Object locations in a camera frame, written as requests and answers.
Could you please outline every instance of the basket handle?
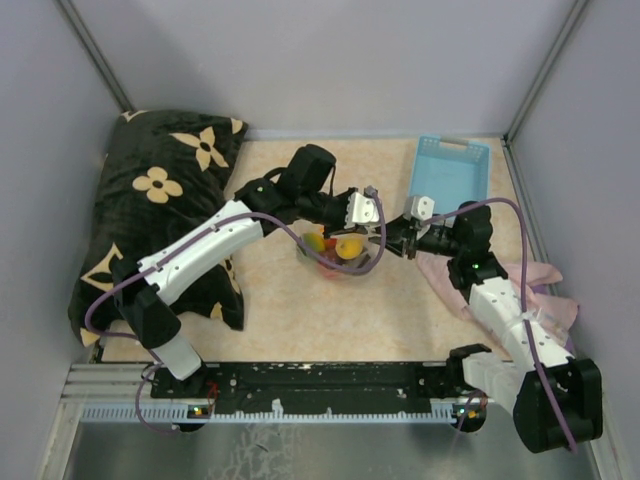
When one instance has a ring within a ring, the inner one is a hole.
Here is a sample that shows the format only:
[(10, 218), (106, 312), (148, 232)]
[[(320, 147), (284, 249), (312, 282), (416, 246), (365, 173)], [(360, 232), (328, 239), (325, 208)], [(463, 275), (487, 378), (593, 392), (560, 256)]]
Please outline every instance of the basket handle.
[(455, 137), (440, 137), (440, 143), (450, 143), (452, 145), (460, 145), (463, 147), (469, 146), (469, 140)]

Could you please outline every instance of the yellow fruit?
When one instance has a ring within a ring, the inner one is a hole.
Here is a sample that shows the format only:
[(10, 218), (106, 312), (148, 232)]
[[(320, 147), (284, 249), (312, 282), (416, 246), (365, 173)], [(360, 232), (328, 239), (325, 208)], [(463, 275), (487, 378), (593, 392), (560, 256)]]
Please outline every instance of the yellow fruit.
[(315, 252), (324, 252), (324, 238), (317, 233), (305, 233), (302, 235), (302, 241), (310, 246)]
[(362, 253), (364, 245), (359, 238), (339, 238), (336, 244), (336, 253), (343, 260), (351, 260)]

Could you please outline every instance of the floral pillow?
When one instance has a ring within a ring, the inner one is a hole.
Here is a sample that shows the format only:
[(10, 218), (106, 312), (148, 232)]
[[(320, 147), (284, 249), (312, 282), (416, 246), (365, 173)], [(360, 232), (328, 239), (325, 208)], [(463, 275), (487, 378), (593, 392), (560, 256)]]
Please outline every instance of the floral pillow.
[[(120, 116), (98, 185), (89, 252), (68, 308), (79, 340), (95, 340), (84, 328), (84, 314), (113, 287), (114, 259), (137, 261), (162, 250), (224, 205), (223, 190), (246, 131), (240, 120), (176, 110)], [(243, 298), (231, 258), (194, 282), (171, 309), (176, 315), (221, 316), (229, 327), (242, 330)], [(93, 324), (104, 330), (119, 318), (107, 301)]]

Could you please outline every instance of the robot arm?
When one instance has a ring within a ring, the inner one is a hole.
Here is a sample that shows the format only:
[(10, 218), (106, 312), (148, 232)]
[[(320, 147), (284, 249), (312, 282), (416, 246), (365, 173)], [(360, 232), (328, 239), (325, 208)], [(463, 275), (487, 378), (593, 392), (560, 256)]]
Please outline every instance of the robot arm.
[[(307, 145), (296, 152), (286, 168), (247, 183), (234, 200), (173, 245), (137, 263), (124, 259), (114, 266), (115, 283), (150, 271), (145, 278), (119, 291), (115, 301), (140, 343), (175, 378), (198, 378), (198, 372), (206, 367), (189, 342), (180, 336), (180, 321), (168, 306), (231, 253), (276, 230), (271, 222), (252, 218), (256, 214), (268, 214), (283, 224), (306, 219), (324, 225), (327, 234), (358, 229), (375, 231), (380, 215), (366, 194), (355, 188), (337, 196), (320, 191), (334, 173), (335, 164), (329, 152)], [(433, 209), (434, 202), (428, 197), (409, 198), (403, 215), (386, 225), (386, 249), (409, 259), (418, 251), (452, 257), (448, 266), (453, 286), (514, 360), (513, 364), (504, 363), (484, 346), (453, 350), (448, 364), (461, 391), (480, 389), (513, 412), (516, 429), (530, 450), (537, 452), (565, 445), (564, 434), (533, 367), (523, 323), (527, 318), (540, 361), (576, 440), (600, 436), (600, 372), (591, 360), (576, 360), (550, 339), (536, 321), (538, 312), (521, 311), (506, 272), (490, 252), (493, 229), (489, 207), (458, 215), (451, 227), (423, 226), (432, 217)]]

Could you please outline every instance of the gray floor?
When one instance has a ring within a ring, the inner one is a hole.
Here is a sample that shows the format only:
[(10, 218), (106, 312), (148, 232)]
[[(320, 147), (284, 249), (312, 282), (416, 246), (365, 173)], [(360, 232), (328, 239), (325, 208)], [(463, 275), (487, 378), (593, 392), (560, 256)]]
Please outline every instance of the gray floor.
[(511, 417), (490, 406), (484, 427), (448, 425), (207, 425), (178, 438), (137, 424), (80, 426), (66, 479), (405, 480), (597, 479), (591, 457), (533, 455)]

